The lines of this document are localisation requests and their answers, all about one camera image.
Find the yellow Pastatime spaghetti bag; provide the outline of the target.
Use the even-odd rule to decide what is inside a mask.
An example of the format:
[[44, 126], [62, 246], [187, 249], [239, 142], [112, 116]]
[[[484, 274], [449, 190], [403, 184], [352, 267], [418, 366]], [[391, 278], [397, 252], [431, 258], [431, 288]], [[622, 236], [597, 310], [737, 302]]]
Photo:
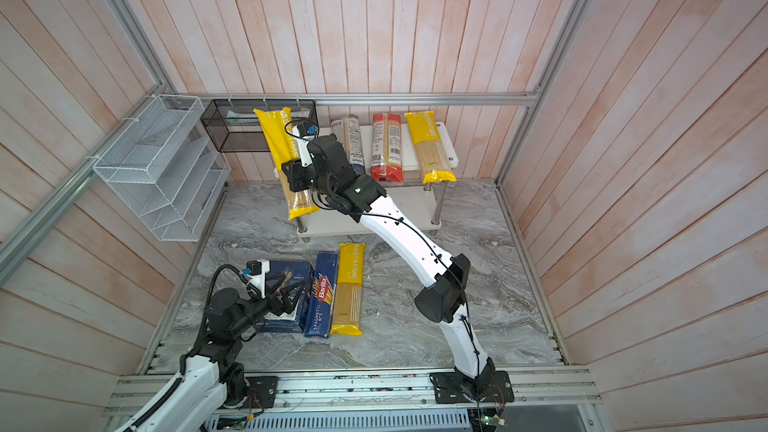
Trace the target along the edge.
[[300, 158], [296, 140], [286, 131], [286, 126], [292, 120], [291, 109], [289, 107], [273, 111], [254, 109], [253, 112], [266, 138], [288, 205], [289, 219], [293, 220], [317, 212], [319, 207], [314, 204], [310, 192], [308, 190], [293, 192], [281, 168], [283, 164]]
[[405, 118], [424, 184], [455, 182], [433, 111], [407, 112]]
[[342, 243], [336, 292], [334, 294], [331, 334], [361, 336], [362, 291], [365, 245]]

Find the dark blue clear spaghetti bag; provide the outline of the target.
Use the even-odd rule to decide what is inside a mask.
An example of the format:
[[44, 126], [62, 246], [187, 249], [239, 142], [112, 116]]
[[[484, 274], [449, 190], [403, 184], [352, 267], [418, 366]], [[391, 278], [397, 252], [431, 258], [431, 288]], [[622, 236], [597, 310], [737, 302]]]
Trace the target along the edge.
[[343, 145], [349, 163], [358, 174], [365, 174], [366, 167], [359, 119], [350, 114], [331, 122], [331, 130]]

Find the red spaghetti bag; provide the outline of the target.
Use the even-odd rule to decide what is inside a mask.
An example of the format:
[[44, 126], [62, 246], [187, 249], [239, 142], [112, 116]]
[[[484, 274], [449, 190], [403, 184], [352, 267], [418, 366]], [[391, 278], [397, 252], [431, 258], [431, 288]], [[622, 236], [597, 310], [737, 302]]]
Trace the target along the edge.
[[402, 183], [401, 116], [378, 113], [372, 124], [371, 176], [380, 182]]

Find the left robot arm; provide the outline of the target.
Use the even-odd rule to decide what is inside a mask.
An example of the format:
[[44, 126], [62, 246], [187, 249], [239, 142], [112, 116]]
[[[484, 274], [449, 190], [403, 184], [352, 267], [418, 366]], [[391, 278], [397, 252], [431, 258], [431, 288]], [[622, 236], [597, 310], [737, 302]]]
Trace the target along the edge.
[[212, 275], [192, 348], [180, 356], [179, 371], [119, 431], [204, 431], [217, 410], [245, 407], [245, 422], [274, 406], [278, 378], [246, 377], [238, 361], [243, 345], [261, 332], [269, 315], [295, 311], [305, 283], [269, 279], [265, 265], [219, 266]]

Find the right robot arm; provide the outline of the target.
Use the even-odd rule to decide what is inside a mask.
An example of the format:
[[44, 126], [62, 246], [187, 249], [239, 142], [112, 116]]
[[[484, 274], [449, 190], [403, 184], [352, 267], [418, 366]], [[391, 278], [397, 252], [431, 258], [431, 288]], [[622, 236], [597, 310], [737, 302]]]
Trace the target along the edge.
[[454, 359], [454, 370], [440, 373], [443, 389], [479, 402], [490, 392], [496, 368], [471, 324], [466, 295], [470, 260], [452, 255], [417, 228], [374, 178], [356, 172], [333, 134], [300, 136], [289, 132], [294, 156], [280, 162], [293, 192], [318, 196], [323, 209], [342, 213], [384, 240], [415, 272], [422, 290], [414, 303], [439, 325]]

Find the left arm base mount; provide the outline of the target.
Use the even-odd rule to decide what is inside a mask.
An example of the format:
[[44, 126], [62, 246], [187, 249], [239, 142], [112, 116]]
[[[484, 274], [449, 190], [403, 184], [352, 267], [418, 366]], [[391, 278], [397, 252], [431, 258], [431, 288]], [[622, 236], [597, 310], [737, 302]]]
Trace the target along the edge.
[[224, 407], [258, 410], [273, 408], [278, 381], [278, 376], [237, 376], [227, 383]]

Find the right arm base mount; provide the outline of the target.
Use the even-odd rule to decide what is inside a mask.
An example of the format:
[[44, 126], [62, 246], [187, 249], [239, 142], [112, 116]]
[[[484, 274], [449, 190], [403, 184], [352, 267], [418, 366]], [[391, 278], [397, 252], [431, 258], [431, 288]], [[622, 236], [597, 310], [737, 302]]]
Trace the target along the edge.
[[515, 400], [509, 374], [496, 370], [470, 379], [458, 371], [434, 372], [429, 380], [438, 404], [491, 403], [506, 405]]

